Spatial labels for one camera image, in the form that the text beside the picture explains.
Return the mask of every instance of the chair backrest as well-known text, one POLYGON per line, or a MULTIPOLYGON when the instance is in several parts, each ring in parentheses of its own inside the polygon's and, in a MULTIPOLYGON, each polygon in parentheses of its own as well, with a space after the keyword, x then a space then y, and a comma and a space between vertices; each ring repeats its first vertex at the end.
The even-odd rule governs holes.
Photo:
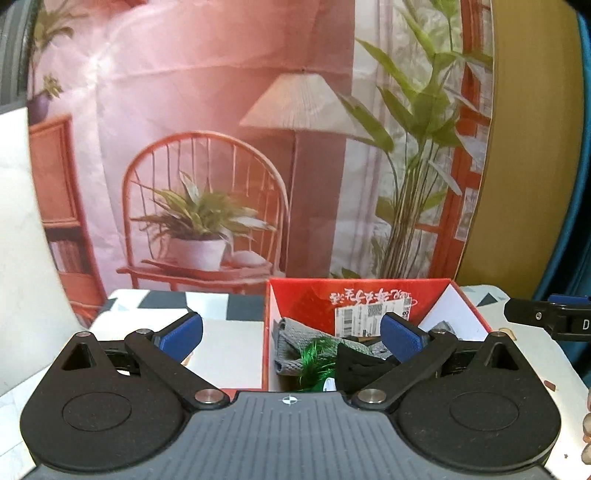
POLYGON ((140 152, 123 180, 122 209, 126 256, 129 266, 143 259, 167 255, 168 238, 132 218, 160 213, 157 190, 183 192, 181 172, 200 191, 232 194, 241 205, 255 209, 258 218, 274 231, 254 231, 251 238, 236 238, 236 250, 248 249, 277 267, 281 231, 287 214, 287 192, 279 172, 266 156, 247 143, 218 132, 196 131, 170 135, 140 152))

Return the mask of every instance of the bookshelf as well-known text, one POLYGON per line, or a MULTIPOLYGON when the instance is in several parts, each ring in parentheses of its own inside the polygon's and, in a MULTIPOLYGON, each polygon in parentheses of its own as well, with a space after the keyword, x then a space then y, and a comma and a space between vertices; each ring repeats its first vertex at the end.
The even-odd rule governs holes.
POLYGON ((106 296, 88 236, 72 149, 72 117, 30 130, 31 168, 49 250, 74 313, 89 326, 106 296))

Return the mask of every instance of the red box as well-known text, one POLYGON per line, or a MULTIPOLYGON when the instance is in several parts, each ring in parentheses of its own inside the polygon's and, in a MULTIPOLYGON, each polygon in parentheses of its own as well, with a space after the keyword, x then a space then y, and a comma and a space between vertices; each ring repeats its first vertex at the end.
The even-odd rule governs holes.
POLYGON ((315 278, 273 278, 267 284, 265 330, 262 358, 262 389, 278 391, 273 357, 272 334, 282 317, 289 317, 309 327, 335 334, 335 309, 372 303, 378 298, 412 297, 409 321, 424 322, 430 329, 446 321, 463 340, 482 340, 490 326, 466 298, 455 282, 447 278, 425 280, 351 280, 315 278))

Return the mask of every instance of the floor lamp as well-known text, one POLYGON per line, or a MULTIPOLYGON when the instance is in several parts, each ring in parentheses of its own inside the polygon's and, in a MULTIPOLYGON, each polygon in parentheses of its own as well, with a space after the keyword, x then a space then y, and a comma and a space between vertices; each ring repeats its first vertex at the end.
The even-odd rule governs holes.
POLYGON ((240 121, 241 127, 290 130, 294 133, 288 186, 285 271, 289 255, 291 208, 296 177, 298 132, 316 131, 364 137, 337 94, 317 73, 283 73, 252 105, 240 121))

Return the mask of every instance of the barcode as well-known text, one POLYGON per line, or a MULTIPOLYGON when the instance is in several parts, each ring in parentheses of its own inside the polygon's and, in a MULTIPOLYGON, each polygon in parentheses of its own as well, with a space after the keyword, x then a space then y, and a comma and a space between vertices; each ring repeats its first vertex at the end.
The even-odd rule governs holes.
POLYGON ((372 305, 368 305, 368 317, 378 317, 382 315, 383 312, 383 304, 382 303, 374 303, 372 305))
POLYGON ((343 336, 353 333, 353 309, 343 310, 343 336))

